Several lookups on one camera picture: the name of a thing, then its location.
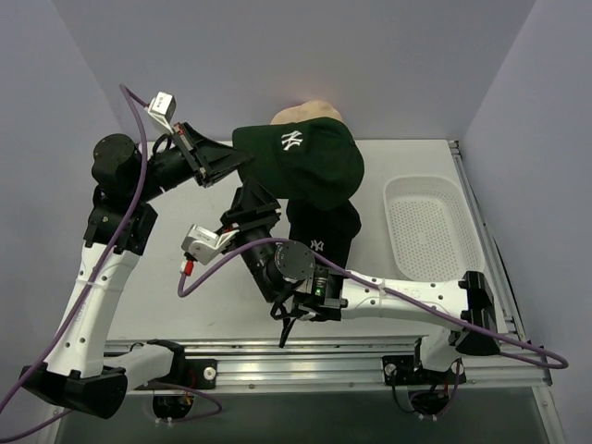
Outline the green baseball cap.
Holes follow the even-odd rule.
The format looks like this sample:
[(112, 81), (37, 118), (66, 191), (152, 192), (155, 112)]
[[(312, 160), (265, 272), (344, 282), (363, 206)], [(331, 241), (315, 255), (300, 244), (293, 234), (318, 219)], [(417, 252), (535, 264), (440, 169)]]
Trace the green baseball cap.
[(239, 168), (277, 199), (326, 211), (347, 202), (364, 178), (364, 159), (349, 129), (330, 117), (233, 130), (232, 145), (253, 159)]

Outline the beige bucket hat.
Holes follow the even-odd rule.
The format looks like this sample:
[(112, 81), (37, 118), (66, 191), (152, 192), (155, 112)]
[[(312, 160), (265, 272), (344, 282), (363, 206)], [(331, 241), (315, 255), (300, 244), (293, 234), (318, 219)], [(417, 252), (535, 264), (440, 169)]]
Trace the beige bucket hat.
[(272, 117), (270, 124), (284, 125), (322, 117), (331, 118), (341, 123), (344, 122), (341, 113), (333, 105), (326, 101), (311, 100), (282, 109)]

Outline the black baseball cap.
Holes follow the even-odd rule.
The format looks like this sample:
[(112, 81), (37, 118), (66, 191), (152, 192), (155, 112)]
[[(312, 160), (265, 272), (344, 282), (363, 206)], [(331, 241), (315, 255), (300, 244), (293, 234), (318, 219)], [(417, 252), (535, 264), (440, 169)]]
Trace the black baseball cap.
[(359, 213), (350, 201), (320, 210), (306, 201), (289, 200), (289, 239), (298, 241), (332, 263), (345, 267), (353, 239), (362, 228)]

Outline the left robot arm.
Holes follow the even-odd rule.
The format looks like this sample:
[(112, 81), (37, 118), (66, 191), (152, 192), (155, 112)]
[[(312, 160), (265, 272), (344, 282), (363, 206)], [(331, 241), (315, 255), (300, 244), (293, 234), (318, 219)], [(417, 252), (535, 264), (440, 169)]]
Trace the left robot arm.
[(23, 388), (43, 401), (107, 419), (129, 391), (152, 381), (175, 388), (186, 378), (185, 351), (176, 342), (153, 339), (106, 359), (107, 334), (157, 219), (149, 202), (189, 179), (209, 187), (253, 157), (186, 123), (175, 125), (168, 139), (169, 148), (149, 153), (116, 133), (93, 149), (97, 186), (75, 287), (51, 351), (21, 372)]

